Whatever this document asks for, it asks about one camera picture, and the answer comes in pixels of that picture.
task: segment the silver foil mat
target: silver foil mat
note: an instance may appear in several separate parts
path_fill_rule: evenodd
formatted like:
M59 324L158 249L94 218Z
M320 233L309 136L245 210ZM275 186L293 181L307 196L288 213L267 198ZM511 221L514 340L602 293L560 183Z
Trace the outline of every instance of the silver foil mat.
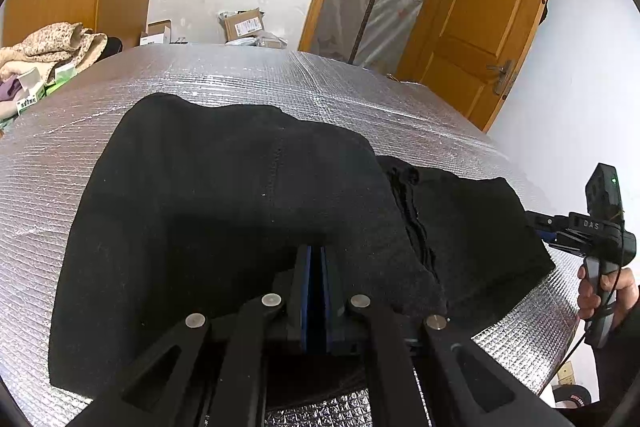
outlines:
M216 45L143 46L98 62L18 118L0 139L0 375L37 427L61 426L89 399L50 386L49 327L66 238L92 168L124 112L164 91L207 106L268 103L357 131L382 154L468 178L503 176L524 207L553 213L485 135L426 87L335 60ZM576 325L578 260L558 266L475 340L535 392ZM366 392L270 415L270 425L364 426Z

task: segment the silver bolt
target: silver bolt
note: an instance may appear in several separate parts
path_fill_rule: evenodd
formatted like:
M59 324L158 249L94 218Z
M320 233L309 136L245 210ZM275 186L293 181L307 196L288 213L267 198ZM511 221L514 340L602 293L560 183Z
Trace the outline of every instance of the silver bolt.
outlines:
M366 295L357 294L351 297L351 306L354 308L368 308L371 304L371 299Z
M443 330L447 327L447 319L442 315L429 315L424 322L432 330Z
M203 314L192 313L184 320L184 323L190 328L199 328L204 325L206 320Z
M281 302L282 297L280 297L277 293L267 293L267 295L262 297L262 304L269 308L279 306Z

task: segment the door panel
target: door panel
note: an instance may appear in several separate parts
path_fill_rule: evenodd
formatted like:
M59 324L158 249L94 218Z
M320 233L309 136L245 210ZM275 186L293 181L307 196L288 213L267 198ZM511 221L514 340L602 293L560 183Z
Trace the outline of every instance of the door panel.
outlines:
M417 23L430 26L412 33L424 41L422 51L417 60L406 54L414 62L401 63L399 78L425 84L487 131L529 50L543 0L440 0L430 6L434 14L421 14Z

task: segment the door latch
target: door latch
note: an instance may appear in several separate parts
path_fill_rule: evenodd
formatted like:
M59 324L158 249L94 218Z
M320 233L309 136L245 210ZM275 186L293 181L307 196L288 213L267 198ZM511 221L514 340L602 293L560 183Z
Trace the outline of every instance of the door latch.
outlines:
M498 73L498 81L494 84L494 94L500 96L502 94L502 90L506 85L507 79L509 78L509 73L511 73L511 66L513 65L513 61L511 59L507 60L503 66L487 66L486 68L491 71L497 71Z

